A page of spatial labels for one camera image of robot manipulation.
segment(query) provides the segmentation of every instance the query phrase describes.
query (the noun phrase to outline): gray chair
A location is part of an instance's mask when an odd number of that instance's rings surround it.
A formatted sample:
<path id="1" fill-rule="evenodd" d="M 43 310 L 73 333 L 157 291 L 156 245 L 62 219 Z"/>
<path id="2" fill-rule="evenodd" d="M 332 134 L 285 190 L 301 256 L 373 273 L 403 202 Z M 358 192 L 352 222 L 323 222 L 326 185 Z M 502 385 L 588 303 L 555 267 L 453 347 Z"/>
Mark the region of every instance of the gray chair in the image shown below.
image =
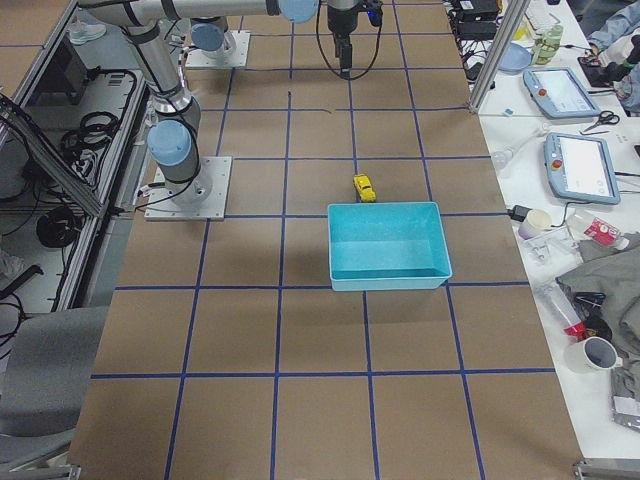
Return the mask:
<path id="1" fill-rule="evenodd" d="M 68 449 L 107 310 L 65 310 L 22 324 L 0 397 L 0 472 Z"/>

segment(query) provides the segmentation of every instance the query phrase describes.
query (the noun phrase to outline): black box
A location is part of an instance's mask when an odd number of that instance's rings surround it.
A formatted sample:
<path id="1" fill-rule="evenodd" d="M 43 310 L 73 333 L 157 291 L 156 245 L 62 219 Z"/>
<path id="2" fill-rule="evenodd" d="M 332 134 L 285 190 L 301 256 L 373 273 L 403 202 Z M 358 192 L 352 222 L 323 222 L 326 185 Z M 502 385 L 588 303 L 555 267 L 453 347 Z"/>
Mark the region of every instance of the black box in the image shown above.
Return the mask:
<path id="1" fill-rule="evenodd" d="M 499 8 L 496 0 L 452 0 L 452 15 L 462 22 L 495 20 Z"/>
<path id="2" fill-rule="evenodd" d="M 460 40 L 493 40 L 496 36 L 496 23 L 455 21 L 455 33 Z"/>

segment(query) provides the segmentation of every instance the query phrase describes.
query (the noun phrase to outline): gray jacket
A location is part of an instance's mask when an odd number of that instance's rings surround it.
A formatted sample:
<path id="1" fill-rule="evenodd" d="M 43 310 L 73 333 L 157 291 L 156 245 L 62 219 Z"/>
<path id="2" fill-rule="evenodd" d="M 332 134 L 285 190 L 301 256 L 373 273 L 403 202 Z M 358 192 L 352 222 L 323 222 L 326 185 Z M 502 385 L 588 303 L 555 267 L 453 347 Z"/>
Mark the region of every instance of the gray jacket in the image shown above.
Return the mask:
<path id="1" fill-rule="evenodd" d="M 640 1 L 626 6 L 609 17 L 604 26 L 597 32 L 593 32 L 587 40 L 603 51 L 620 37 L 630 35 L 638 27 L 640 27 Z M 618 98 L 625 109 L 640 113 L 640 64 L 636 65 L 618 85 Z"/>

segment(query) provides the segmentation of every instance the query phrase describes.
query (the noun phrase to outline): white mug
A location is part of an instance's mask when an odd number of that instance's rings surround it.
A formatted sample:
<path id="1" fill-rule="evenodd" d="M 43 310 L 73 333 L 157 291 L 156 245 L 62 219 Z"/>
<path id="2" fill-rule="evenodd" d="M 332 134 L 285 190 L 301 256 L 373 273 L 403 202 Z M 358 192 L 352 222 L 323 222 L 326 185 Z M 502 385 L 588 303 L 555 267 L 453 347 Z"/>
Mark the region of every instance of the white mug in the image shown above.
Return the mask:
<path id="1" fill-rule="evenodd" d="M 524 240 L 537 237 L 551 228 L 551 216 L 544 210 L 529 210 L 520 227 L 518 235 Z"/>
<path id="2" fill-rule="evenodd" d="M 600 372 L 622 366 L 616 349 L 604 338 L 589 337 L 564 351 L 567 366 L 576 373 Z"/>

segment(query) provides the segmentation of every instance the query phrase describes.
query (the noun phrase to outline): scissors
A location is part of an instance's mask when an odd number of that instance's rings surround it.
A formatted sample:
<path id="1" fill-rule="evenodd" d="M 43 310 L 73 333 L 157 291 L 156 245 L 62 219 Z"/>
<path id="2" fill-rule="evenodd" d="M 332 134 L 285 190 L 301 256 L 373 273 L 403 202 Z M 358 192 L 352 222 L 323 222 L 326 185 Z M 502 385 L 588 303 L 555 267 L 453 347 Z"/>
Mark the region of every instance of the scissors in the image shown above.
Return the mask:
<path id="1" fill-rule="evenodd" d="M 603 110 L 600 115 L 598 115 L 598 120 L 596 120 L 596 123 L 594 123 L 590 127 L 585 128 L 580 133 L 584 135 L 584 132 L 588 132 L 589 130 L 599 127 L 600 125 L 616 125 L 618 122 L 620 122 L 620 117 L 618 115 L 613 113 L 611 110 Z"/>

